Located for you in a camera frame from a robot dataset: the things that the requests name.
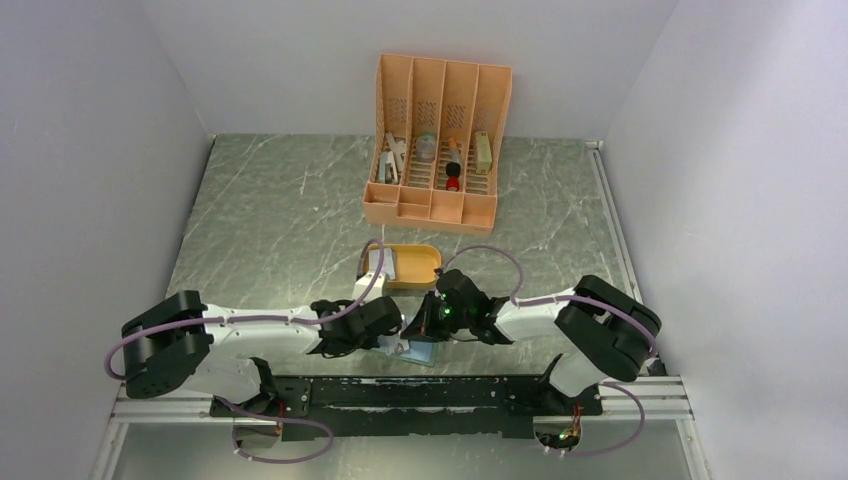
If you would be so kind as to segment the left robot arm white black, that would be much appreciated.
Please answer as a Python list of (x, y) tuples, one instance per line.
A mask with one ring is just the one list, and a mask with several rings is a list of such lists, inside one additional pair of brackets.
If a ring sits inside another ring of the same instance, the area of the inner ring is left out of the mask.
[(117, 352), (132, 399), (179, 388), (208, 393), (261, 416), (277, 388), (270, 364), (293, 355), (347, 356), (379, 347), (403, 316), (394, 300), (319, 300), (284, 310), (236, 310), (180, 291), (125, 323)]

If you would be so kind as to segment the silver credit card stack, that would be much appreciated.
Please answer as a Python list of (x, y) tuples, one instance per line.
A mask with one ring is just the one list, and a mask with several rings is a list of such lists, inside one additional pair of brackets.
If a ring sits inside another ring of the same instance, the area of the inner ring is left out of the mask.
[(381, 267), (381, 272), (387, 277), (388, 281), (394, 281), (396, 279), (396, 254), (390, 248), (382, 249), (383, 262)]

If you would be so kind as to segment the mint green card holder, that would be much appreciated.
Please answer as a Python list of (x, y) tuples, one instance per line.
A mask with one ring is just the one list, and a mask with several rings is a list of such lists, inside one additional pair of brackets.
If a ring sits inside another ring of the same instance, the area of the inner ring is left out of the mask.
[(404, 340), (399, 333), (380, 335), (369, 352), (424, 366), (434, 366), (437, 347), (433, 343)]

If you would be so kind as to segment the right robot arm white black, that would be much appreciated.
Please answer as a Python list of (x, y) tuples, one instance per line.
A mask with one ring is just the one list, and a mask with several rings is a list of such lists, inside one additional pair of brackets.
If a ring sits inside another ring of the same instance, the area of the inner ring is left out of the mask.
[(439, 343), (467, 331), (487, 345), (562, 337), (572, 350), (550, 363), (539, 389), (542, 406), (562, 414), (604, 379), (635, 380), (655, 354), (661, 328), (651, 309), (595, 275), (556, 294), (512, 299), (489, 296), (452, 269), (438, 277), (401, 337)]

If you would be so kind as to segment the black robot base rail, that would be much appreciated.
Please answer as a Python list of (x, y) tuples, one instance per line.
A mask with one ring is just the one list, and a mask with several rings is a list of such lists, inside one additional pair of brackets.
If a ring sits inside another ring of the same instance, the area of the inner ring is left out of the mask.
[(543, 374), (507, 376), (277, 376), (241, 403), (248, 412), (287, 419), (285, 441), (312, 440), (327, 425), (338, 437), (499, 434), (531, 439), (541, 417), (598, 416), (599, 389), (576, 397), (554, 390)]

